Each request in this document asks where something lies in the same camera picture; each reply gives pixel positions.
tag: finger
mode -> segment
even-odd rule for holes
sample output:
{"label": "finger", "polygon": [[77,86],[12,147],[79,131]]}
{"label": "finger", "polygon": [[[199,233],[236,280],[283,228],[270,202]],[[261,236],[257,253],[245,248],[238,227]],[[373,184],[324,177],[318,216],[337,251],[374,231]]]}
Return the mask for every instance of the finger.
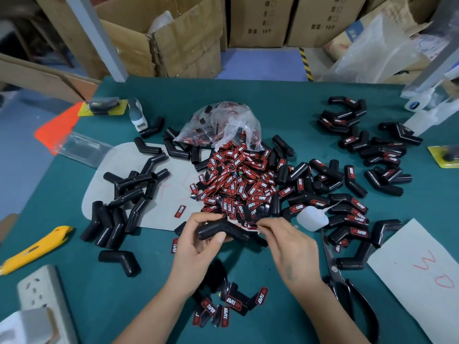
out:
{"label": "finger", "polygon": [[210,262],[212,262],[215,256],[219,253],[225,238],[226,233],[224,231],[219,231],[217,234],[215,234],[204,251],[199,254],[199,258],[204,260],[205,263],[209,265]]}
{"label": "finger", "polygon": [[287,231],[284,227],[284,222],[287,222],[284,218],[262,218],[257,222],[257,227],[265,227],[271,229],[274,237],[277,240],[282,240],[283,237],[287,236]]}
{"label": "finger", "polygon": [[200,223],[207,221],[216,221],[222,218],[221,214],[213,214],[209,212],[195,212],[192,213],[188,221],[186,222],[183,232],[180,235],[182,241],[187,241],[189,243],[194,242],[194,233],[198,228]]}
{"label": "finger", "polygon": [[269,249],[271,250],[271,254],[273,255],[274,263],[277,264],[278,261],[280,261],[280,250],[276,238],[273,235],[273,232],[269,228],[265,227],[260,227],[260,231],[264,234],[264,237],[268,242]]}

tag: green work table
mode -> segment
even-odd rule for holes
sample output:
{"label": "green work table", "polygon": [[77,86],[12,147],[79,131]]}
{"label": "green work table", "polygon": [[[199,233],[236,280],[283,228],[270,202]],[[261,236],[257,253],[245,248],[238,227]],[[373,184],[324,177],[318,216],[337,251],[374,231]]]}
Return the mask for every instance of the green work table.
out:
{"label": "green work table", "polygon": [[[440,169],[433,161],[429,145],[459,143],[459,114],[424,133],[424,143],[410,146],[402,159],[404,172],[413,175],[411,184],[402,185],[405,194],[391,197],[373,190],[364,179],[365,167],[357,154],[338,148],[340,136],[330,135],[317,125],[327,99],[345,95],[364,98],[368,114],[361,129],[372,136],[389,136],[377,130],[381,121],[405,121],[411,115],[399,98],[402,86],[366,84],[330,84],[309,82],[232,81],[198,79],[162,79],[129,77],[127,83],[106,78],[97,96],[138,98],[150,121],[157,115],[166,118],[166,126],[180,129],[190,116],[209,103],[222,100],[246,103],[259,119],[264,140],[282,136],[295,150],[293,165],[317,158],[328,163],[336,158],[340,168],[356,167],[357,181],[369,194],[363,202],[370,208],[368,218],[375,222],[398,218],[403,223],[416,218],[455,258],[459,260],[457,241],[459,221],[457,197],[458,170]],[[330,107],[334,111],[341,108]],[[76,132],[111,145],[132,141],[139,134],[128,115],[83,117]],[[148,142],[162,143],[161,133]],[[108,343],[129,324],[143,306],[160,290],[169,274],[174,256],[170,253],[173,231],[142,229],[140,236],[128,236],[122,249],[133,251],[142,267],[135,278],[127,278],[117,264],[97,261],[100,248],[82,242],[78,237],[89,221],[81,212],[81,202],[95,170],[63,156],[57,156],[43,177],[26,208],[0,248],[3,261],[47,235],[56,226],[75,227],[69,242],[43,258],[0,277],[0,319],[19,309],[16,285],[45,264],[56,265],[77,335],[82,343]],[[348,192],[343,187],[338,192]],[[4,200],[13,193],[3,193]],[[319,243],[322,275],[328,270],[319,233],[308,233]],[[359,243],[354,242],[340,256],[353,255]],[[289,293],[276,271],[268,248],[260,252],[228,243],[219,254],[229,272],[229,280],[239,289],[253,295],[265,286],[269,289],[263,306],[245,317],[231,314],[230,327],[215,328],[209,322],[204,328],[191,325],[193,302],[188,301],[172,332],[171,343],[316,343],[314,329],[300,306]],[[399,304],[369,266],[362,271],[343,272],[350,278],[374,308],[380,322],[380,343],[429,343],[427,336]],[[357,323],[365,332],[362,313]]]}

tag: electrical outlet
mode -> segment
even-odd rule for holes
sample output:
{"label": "electrical outlet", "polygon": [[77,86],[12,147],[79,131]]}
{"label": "electrical outlet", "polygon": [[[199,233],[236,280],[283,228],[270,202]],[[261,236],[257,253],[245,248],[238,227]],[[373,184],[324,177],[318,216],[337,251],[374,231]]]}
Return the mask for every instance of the electrical outlet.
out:
{"label": "electrical outlet", "polygon": [[52,310],[60,338],[55,344],[77,344],[77,335],[67,309],[54,266],[46,265],[17,284],[22,310],[48,307]]}

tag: yellow utility knife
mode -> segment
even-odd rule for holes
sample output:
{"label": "yellow utility knife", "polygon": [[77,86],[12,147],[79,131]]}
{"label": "yellow utility knife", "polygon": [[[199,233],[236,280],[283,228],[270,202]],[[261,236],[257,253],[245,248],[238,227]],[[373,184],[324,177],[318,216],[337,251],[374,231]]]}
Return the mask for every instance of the yellow utility knife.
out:
{"label": "yellow utility knife", "polygon": [[0,276],[14,272],[16,269],[25,266],[27,263],[61,246],[67,241],[67,234],[72,230],[73,228],[71,226],[59,226],[55,228],[46,237],[33,244],[31,247],[7,259],[3,263],[3,266],[0,267]]}

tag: floor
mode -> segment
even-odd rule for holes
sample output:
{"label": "floor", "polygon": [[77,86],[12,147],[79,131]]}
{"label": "floor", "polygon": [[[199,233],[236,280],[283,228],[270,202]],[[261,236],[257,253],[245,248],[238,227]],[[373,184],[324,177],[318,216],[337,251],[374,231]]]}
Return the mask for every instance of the floor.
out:
{"label": "floor", "polygon": [[[319,49],[306,49],[313,74],[319,77],[331,61]],[[217,79],[306,81],[298,48],[228,49],[221,54],[223,70]],[[75,69],[46,59],[49,66],[85,75],[73,61]],[[70,103],[21,89],[4,93],[0,108],[0,188],[3,198],[0,220],[10,213],[20,213],[53,160],[53,155],[33,133],[43,124],[70,107]]]}

